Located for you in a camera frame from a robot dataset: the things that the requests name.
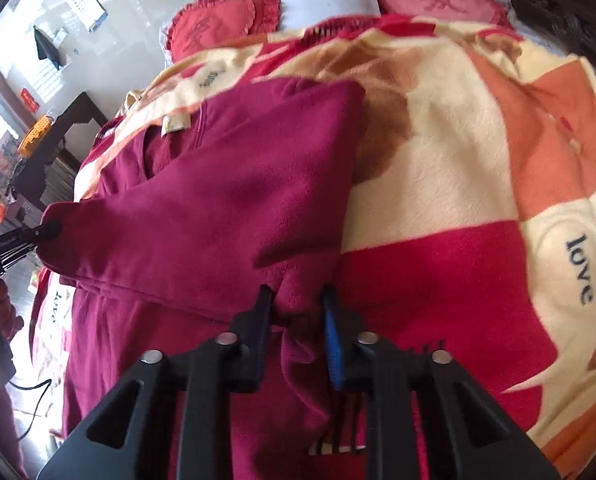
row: metal screw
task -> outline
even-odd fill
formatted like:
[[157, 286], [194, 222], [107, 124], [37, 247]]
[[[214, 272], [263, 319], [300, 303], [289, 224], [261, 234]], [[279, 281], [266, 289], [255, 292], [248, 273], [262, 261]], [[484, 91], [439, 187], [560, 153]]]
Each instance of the metal screw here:
[[358, 343], [363, 345], [373, 345], [378, 342], [378, 335], [375, 332], [360, 332], [358, 334]]
[[155, 365], [162, 361], [162, 352], [160, 350], [147, 350], [142, 354], [141, 361], [148, 365]]
[[233, 345], [238, 341], [238, 336], [233, 332], [222, 332], [216, 336], [215, 341], [219, 345]]
[[447, 365], [453, 361], [453, 356], [446, 350], [436, 350], [431, 354], [431, 359], [439, 365]]

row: fleece blanket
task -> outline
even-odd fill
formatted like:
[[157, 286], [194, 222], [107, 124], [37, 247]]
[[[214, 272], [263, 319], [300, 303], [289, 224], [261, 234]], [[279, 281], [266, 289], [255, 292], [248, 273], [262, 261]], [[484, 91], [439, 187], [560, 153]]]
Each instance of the fleece blanket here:
[[452, 352], [562, 476], [577, 475], [596, 451], [587, 60], [490, 25], [402, 16], [244, 38], [133, 93], [78, 173], [76, 199], [147, 125], [281, 76], [366, 90], [336, 278], [343, 303], [401, 348]]

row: black cable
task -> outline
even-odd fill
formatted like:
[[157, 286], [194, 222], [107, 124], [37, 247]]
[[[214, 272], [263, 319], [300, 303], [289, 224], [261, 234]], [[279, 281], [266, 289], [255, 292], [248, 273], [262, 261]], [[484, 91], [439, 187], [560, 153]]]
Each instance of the black cable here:
[[52, 385], [52, 380], [47, 379], [46, 381], [43, 381], [42, 383], [37, 384], [36, 386], [28, 386], [28, 387], [27, 386], [18, 386], [17, 384], [12, 383], [11, 381], [9, 381], [9, 384], [11, 384], [11, 386], [13, 386], [15, 389], [22, 390], [23, 392], [30, 392], [31, 390], [37, 390], [38, 388], [42, 388], [44, 386], [44, 391], [42, 394], [40, 394], [40, 398], [38, 399], [38, 403], [36, 404], [36, 408], [34, 409], [34, 414], [31, 416], [31, 424], [27, 428], [27, 431], [25, 431], [25, 433], [23, 433], [21, 436], [19, 436], [16, 439], [16, 442], [20, 442], [31, 431], [31, 427], [33, 426], [34, 421], [36, 420], [36, 417], [37, 417], [36, 414], [38, 413], [38, 408], [40, 407], [40, 402], [41, 402], [41, 400], [43, 400], [44, 394], [47, 393], [47, 390]]

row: wall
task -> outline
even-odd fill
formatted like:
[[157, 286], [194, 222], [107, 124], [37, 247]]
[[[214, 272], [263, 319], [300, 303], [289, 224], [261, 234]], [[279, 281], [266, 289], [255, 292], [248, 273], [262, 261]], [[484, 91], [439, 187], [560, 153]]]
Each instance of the wall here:
[[[0, 71], [20, 94], [27, 88], [40, 104], [37, 117], [60, 114], [82, 91], [112, 118], [131, 89], [147, 86], [164, 67], [158, 31], [191, 0], [98, 0], [107, 19], [89, 33], [64, 0], [20, 0], [0, 15]], [[52, 37], [65, 28], [59, 46], [65, 66], [57, 71], [38, 60], [33, 25]], [[68, 134], [68, 149], [82, 159], [98, 127], [81, 126]]]

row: red sweatshirt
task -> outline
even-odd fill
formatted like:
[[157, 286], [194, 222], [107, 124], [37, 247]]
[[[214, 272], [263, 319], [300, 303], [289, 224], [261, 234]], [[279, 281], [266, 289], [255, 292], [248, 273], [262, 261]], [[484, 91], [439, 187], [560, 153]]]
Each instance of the red sweatshirt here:
[[148, 349], [178, 354], [277, 292], [265, 382], [233, 396], [237, 480], [300, 478], [329, 420], [318, 297], [332, 279], [364, 90], [296, 78], [207, 100], [191, 127], [152, 126], [105, 168], [98, 194], [50, 206], [38, 254], [75, 280], [65, 430]]

